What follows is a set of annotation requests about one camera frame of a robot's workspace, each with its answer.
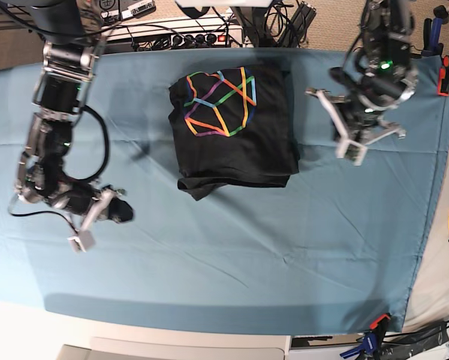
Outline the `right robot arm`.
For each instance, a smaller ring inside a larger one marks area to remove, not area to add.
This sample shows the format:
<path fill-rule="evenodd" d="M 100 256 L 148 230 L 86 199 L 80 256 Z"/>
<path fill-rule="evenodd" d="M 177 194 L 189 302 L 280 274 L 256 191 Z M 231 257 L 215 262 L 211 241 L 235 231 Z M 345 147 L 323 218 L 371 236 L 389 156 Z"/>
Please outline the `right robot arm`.
<path fill-rule="evenodd" d="M 104 27 L 98 1 L 13 1 L 25 8 L 31 22 L 8 16 L 44 40 L 43 67 L 35 86 L 34 113 L 26 146 L 20 156 L 15 191 L 25 203 L 46 203 L 51 214 L 77 215 L 81 228 L 95 221 L 117 224 L 134 218 L 132 207 L 120 198 L 122 191 L 112 186 L 97 188 L 96 181 L 110 157 L 110 138 L 104 119 L 87 105 L 94 67 L 104 51 L 111 29 Z M 86 178 L 74 178 L 64 170 L 71 149 L 73 129 L 88 113 L 96 119 L 104 138 L 104 159 Z"/>

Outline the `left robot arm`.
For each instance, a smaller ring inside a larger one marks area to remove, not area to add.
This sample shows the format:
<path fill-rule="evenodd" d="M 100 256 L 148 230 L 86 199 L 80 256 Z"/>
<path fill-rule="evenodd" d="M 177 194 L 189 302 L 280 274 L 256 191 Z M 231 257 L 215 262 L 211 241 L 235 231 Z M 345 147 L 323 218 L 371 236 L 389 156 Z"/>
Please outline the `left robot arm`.
<path fill-rule="evenodd" d="M 417 87 L 417 70 L 411 61 L 414 20 L 408 1 L 367 1 L 360 18 L 357 40 L 362 47 L 354 56 L 358 80 L 345 66 L 333 67 L 330 77 L 348 90 L 333 96 L 324 89 L 308 88 L 329 113 L 337 142 L 344 148 L 363 149 L 405 130 L 384 120 L 384 113 L 409 100 Z"/>

